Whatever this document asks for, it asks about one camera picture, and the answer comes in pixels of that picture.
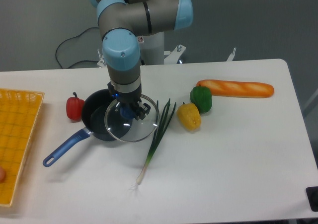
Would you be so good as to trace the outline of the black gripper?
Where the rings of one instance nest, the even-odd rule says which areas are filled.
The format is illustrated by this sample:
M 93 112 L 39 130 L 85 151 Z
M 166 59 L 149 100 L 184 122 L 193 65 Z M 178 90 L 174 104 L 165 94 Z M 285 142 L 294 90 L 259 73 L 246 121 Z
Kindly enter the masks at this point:
M 151 107 L 147 103 L 141 102 L 142 85 L 141 82 L 133 82 L 130 84 L 119 84 L 109 82 L 107 84 L 110 94 L 120 103 L 131 105 L 134 107 L 135 119 L 145 119 Z

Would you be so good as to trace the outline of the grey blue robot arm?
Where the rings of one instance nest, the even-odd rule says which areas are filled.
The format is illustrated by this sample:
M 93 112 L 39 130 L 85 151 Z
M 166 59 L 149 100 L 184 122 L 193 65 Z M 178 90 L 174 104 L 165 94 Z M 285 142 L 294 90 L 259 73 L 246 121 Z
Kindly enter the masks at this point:
M 109 92 L 144 119 L 150 107 L 141 102 L 141 52 L 137 38 L 189 27 L 191 0 L 90 0 L 96 8 Z

